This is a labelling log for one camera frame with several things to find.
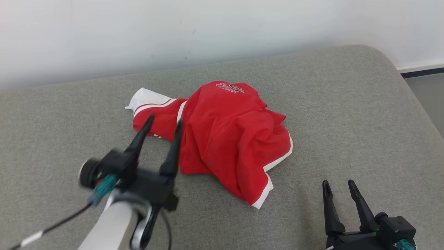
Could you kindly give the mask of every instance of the baseboard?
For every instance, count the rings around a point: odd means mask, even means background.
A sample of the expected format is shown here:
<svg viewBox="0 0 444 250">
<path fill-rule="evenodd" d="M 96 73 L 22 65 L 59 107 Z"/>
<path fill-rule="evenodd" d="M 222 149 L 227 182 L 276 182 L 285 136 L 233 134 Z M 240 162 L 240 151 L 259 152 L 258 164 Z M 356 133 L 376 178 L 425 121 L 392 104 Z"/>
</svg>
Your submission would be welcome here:
<svg viewBox="0 0 444 250">
<path fill-rule="evenodd" d="M 406 73 L 401 73 L 401 76 L 405 79 L 405 78 L 421 77 L 421 76 L 433 75 L 433 74 L 439 74 L 439 73 L 444 73 L 444 68 L 406 72 Z"/>
<path fill-rule="evenodd" d="M 408 72 L 423 71 L 428 69 L 444 68 L 444 60 L 430 61 L 412 65 L 404 65 L 396 67 L 400 74 Z"/>
<path fill-rule="evenodd" d="M 444 60 L 429 61 L 396 67 L 404 78 L 420 77 L 438 73 L 444 73 Z"/>
</svg>

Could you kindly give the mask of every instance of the black cable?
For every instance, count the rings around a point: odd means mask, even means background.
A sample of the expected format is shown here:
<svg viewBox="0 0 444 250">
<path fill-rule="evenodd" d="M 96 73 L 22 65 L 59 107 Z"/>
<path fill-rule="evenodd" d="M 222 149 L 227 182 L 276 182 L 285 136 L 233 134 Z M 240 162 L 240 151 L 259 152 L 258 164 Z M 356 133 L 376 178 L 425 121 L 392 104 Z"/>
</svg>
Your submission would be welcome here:
<svg viewBox="0 0 444 250">
<path fill-rule="evenodd" d="M 171 232 L 170 222 L 168 221 L 167 215 L 164 213 L 163 210 L 160 211 L 160 215 L 162 216 L 163 221 L 166 224 L 166 229 L 168 231 L 168 250 L 171 250 L 171 246 L 173 245 L 173 234 Z"/>
<path fill-rule="evenodd" d="M 61 220 L 60 222 L 58 222 L 58 223 L 56 223 L 56 224 L 54 224 L 54 225 L 52 225 L 52 226 L 50 226 L 50 227 L 48 227 L 48 228 L 46 228 L 46 229 L 43 229 L 43 230 L 41 230 L 41 231 L 38 231 L 37 233 L 35 233 L 35 234 L 33 234 L 33 235 L 31 235 L 31 236 L 29 236 L 29 237 L 23 239 L 22 242 L 21 242 L 20 244 L 17 244 L 17 245 L 15 245 L 15 246 L 11 247 L 9 250 L 16 250 L 16 249 L 19 249 L 19 248 L 21 248 L 21 247 L 23 247 L 23 246 L 26 246 L 27 244 L 29 244 L 29 243 L 35 241 L 35 240 L 40 239 L 40 238 L 41 238 L 43 235 L 45 235 L 46 233 L 49 233 L 50 231 L 52 231 L 52 230 L 58 228 L 59 226 L 65 224 L 66 222 L 68 222 L 68 221 L 74 219 L 75 217 L 79 216 L 80 214 L 82 214 L 83 212 L 85 212 L 88 208 L 90 208 L 91 205 L 92 205 L 91 203 L 88 203 L 84 208 L 80 209 L 80 210 L 77 211 L 75 214 L 73 214 L 73 215 L 67 217 L 66 219 Z"/>
</svg>

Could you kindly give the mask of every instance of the teal connector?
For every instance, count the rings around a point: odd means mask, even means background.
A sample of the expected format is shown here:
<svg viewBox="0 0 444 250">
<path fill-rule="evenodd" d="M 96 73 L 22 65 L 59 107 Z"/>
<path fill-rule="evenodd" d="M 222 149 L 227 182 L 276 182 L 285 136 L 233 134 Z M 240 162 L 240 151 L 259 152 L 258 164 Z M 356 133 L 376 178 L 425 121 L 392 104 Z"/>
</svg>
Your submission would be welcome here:
<svg viewBox="0 0 444 250">
<path fill-rule="evenodd" d="M 97 187 L 95 187 L 92 195 L 88 198 L 88 202 L 92 206 L 97 206 L 105 195 L 110 193 L 117 185 L 117 177 L 113 174 L 109 174 L 103 178 Z"/>
<path fill-rule="evenodd" d="M 398 242 L 398 250 L 415 250 L 415 248 L 406 240 Z"/>
</svg>

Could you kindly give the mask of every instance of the gray couch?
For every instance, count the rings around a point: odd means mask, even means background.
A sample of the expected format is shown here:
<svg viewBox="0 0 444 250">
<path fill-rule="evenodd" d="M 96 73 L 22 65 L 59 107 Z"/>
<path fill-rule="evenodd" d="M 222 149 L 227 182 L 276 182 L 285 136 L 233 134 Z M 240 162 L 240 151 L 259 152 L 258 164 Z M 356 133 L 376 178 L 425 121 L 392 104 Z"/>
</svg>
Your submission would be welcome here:
<svg viewBox="0 0 444 250">
<path fill-rule="evenodd" d="M 91 156 L 124 148 L 135 132 L 125 110 L 140 88 L 189 97 L 213 80 L 246 82 L 285 114 L 293 154 L 268 172 L 260 210 L 214 177 L 179 175 L 168 214 L 173 249 L 324 249 L 323 180 L 348 231 L 359 219 L 353 179 L 376 214 L 402 215 L 420 249 L 444 246 L 444 141 L 392 63 L 360 45 L 150 72 L 0 94 L 0 249 L 81 208 L 77 173 Z M 170 143 L 150 137 L 141 165 L 156 169 Z M 28 249 L 77 249 L 103 205 Z M 148 249 L 166 249 L 159 219 Z"/>
</svg>

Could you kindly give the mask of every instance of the red jersey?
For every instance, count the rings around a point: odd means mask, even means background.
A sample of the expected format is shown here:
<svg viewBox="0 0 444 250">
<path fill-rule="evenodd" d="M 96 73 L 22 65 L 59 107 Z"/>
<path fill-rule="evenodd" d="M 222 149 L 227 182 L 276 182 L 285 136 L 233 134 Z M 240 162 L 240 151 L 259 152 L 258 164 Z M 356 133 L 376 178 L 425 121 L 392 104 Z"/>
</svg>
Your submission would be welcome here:
<svg viewBox="0 0 444 250">
<path fill-rule="evenodd" d="M 266 107 L 245 83 L 213 81 L 189 99 L 141 88 L 126 108 L 134 111 L 137 131 L 155 112 L 150 135 L 170 141 L 182 119 L 181 172 L 211 174 L 234 196 L 259 209 L 273 189 L 266 172 L 293 150 L 290 134 L 281 124 L 285 116 Z"/>
</svg>

